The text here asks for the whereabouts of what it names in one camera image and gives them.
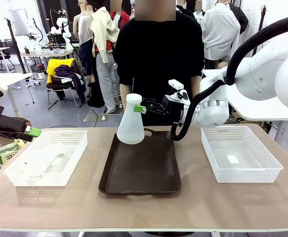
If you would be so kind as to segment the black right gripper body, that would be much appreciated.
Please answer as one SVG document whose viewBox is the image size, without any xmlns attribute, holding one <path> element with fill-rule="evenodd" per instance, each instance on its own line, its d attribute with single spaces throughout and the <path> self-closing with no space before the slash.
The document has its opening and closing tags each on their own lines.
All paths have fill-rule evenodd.
<svg viewBox="0 0 288 237">
<path fill-rule="evenodd" d="M 165 95 L 162 101 L 162 107 L 165 110 L 166 117 L 171 122 L 179 122 L 183 115 L 184 104 L 171 99 L 169 95 Z"/>
</svg>

